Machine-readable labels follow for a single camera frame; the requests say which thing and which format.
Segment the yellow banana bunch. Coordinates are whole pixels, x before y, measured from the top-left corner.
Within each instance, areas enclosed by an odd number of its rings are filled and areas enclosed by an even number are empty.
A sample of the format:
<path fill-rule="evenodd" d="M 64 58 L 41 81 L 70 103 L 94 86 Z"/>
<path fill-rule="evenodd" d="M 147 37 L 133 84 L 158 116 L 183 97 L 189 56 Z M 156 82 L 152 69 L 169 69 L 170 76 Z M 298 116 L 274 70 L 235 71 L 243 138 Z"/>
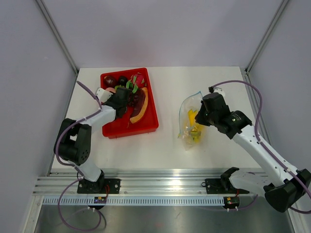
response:
<path fill-rule="evenodd" d="M 196 122 L 197 114 L 198 110 L 190 109 L 186 118 L 184 139 L 190 145 L 199 143 L 204 136 L 205 127 Z"/>

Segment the clear zip top bag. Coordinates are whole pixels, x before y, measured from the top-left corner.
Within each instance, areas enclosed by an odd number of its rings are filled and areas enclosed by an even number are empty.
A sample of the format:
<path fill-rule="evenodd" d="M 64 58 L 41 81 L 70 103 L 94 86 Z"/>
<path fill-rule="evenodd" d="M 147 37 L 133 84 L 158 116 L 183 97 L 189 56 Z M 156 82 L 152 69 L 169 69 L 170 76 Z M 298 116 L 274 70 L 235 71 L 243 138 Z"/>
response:
<path fill-rule="evenodd" d="M 179 134 L 184 150 L 202 143 L 206 135 L 206 127 L 196 122 L 195 117 L 201 108 L 203 95 L 201 91 L 183 100 L 179 109 Z"/>

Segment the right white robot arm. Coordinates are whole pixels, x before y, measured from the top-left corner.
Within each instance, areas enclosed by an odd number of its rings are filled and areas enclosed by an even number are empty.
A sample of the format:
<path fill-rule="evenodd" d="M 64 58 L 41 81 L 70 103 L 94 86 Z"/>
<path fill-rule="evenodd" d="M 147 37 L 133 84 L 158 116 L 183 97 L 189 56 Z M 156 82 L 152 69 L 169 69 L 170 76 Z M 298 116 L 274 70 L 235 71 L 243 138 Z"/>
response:
<path fill-rule="evenodd" d="M 242 189 L 265 197 L 278 212 L 284 213 L 305 194 L 309 194 L 311 173 L 286 162 L 258 134 L 252 121 L 241 111 L 230 111 L 217 92 L 205 95 L 195 117 L 197 123 L 214 126 L 220 133 L 241 146 L 264 170 L 267 178 L 232 167 L 220 177 L 225 192 Z"/>

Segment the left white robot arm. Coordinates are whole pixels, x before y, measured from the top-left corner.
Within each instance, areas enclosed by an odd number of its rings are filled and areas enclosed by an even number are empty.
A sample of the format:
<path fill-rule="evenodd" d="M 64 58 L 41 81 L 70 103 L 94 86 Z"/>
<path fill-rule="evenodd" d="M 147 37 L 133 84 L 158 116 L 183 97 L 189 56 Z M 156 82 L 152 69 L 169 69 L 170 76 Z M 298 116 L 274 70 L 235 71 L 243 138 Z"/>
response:
<path fill-rule="evenodd" d="M 80 120 L 66 118 L 62 121 L 54 153 L 59 163 L 74 167 L 94 193 L 104 190 L 105 181 L 100 178 L 103 171 L 89 158 L 92 134 L 111 123 L 127 111 L 131 90 L 119 87 L 105 102 L 100 101 L 99 110 Z"/>

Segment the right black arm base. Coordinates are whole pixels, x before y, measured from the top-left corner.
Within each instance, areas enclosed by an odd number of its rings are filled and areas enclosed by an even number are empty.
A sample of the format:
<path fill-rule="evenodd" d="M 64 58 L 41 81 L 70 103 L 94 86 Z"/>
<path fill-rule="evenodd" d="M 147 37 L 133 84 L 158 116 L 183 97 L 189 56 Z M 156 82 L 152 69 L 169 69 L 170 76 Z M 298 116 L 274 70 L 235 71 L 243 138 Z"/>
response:
<path fill-rule="evenodd" d="M 219 178 L 206 178 L 201 186 L 206 189 L 207 194 L 249 194 L 250 192 L 244 189 L 236 189 L 229 181 L 230 176 L 240 169 L 231 167 L 223 172 Z"/>

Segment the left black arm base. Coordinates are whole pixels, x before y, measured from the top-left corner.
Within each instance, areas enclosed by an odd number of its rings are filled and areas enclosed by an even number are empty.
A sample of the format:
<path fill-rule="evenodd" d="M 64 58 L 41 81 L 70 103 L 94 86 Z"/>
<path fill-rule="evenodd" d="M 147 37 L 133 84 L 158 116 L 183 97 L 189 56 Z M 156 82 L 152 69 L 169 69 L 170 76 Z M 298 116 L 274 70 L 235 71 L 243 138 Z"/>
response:
<path fill-rule="evenodd" d="M 97 182 L 88 180 L 79 181 L 78 194 L 118 194 L 120 192 L 121 179 L 104 178 Z"/>

